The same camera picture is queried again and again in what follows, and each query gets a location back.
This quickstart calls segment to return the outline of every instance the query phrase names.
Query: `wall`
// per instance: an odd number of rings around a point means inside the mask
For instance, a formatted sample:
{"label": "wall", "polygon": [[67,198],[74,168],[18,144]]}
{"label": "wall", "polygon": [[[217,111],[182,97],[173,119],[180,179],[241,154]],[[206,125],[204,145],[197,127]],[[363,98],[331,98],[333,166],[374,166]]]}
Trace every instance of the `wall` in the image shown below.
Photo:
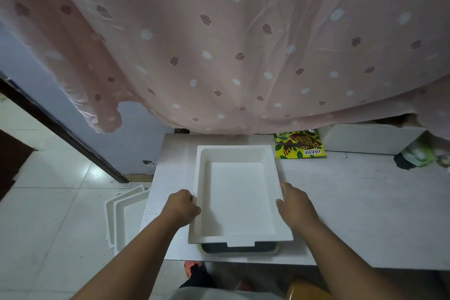
{"label": "wall", "polygon": [[143,105],[122,102],[122,126],[114,133],[94,132],[52,75],[1,23],[0,70],[117,171],[154,173],[155,167],[145,166],[142,161],[157,162],[164,134],[173,132],[173,128],[161,124]]}

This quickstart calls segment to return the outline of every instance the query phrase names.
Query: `door frame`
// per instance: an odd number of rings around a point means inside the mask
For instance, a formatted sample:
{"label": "door frame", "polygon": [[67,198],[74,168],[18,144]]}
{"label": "door frame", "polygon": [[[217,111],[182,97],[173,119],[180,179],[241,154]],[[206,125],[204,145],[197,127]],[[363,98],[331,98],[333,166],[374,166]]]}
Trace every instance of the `door frame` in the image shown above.
{"label": "door frame", "polygon": [[0,92],[120,183],[128,180],[0,70]]}

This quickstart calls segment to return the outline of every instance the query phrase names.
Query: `hand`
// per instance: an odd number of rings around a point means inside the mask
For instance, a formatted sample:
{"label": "hand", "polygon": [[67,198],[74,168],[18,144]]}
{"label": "hand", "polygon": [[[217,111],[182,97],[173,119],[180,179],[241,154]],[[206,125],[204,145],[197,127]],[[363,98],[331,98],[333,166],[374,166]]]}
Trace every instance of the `hand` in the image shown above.
{"label": "hand", "polygon": [[184,227],[200,215],[202,210],[192,203],[192,195],[188,190],[172,193],[162,208],[161,217],[167,218],[178,228]]}
{"label": "hand", "polygon": [[284,201],[277,199],[278,212],[284,222],[301,234],[311,226],[321,223],[306,192],[289,183],[280,184]]}

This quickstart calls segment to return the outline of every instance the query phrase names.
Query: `white plastic tray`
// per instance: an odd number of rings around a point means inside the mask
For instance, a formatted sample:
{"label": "white plastic tray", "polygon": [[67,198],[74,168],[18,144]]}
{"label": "white plastic tray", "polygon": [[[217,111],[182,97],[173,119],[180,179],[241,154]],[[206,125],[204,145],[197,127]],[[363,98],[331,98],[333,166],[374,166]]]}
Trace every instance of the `white plastic tray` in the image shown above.
{"label": "white plastic tray", "polygon": [[198,146],[193,196],[202,213],[188,243],[293,240],[275,203],[283,195],[270,145]]}
{"label": "white plastic tray", "polygon": [[114,202],[114,255],[138,235],[149,192],[146,190]]}
{"label": "white plastic tray", "polygon": [[140,184],[133,189],[120,191],[125,192],[105,201],[103,206],[106,218],[106,239],[108,240],[108,246],[110,249],[114,248],[114,202],[145,191],[145,189],[143,187],[143,184]]}

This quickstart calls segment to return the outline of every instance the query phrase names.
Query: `orange shoe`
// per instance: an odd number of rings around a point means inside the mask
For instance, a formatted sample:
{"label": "orange shoe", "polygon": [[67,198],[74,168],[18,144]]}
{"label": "orange shoe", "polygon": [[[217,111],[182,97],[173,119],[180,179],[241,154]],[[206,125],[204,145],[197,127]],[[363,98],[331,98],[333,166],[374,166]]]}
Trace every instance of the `orange shoe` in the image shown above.
{"label": "orange shoe", "polygon": [[184,262],[184,271],[186,272],[186,276],[188,279],[191,278],[192,272],[191,268],[194,267],[194,265],[198,265],[199,268],[203,267],[203,261],[185,261]]}
{"label": "orange shoe", "polygon": [[250,282],[249,279],[243,279],[236,286],[236,291],[254,292],[255,288],[253,287],[253,284]]}

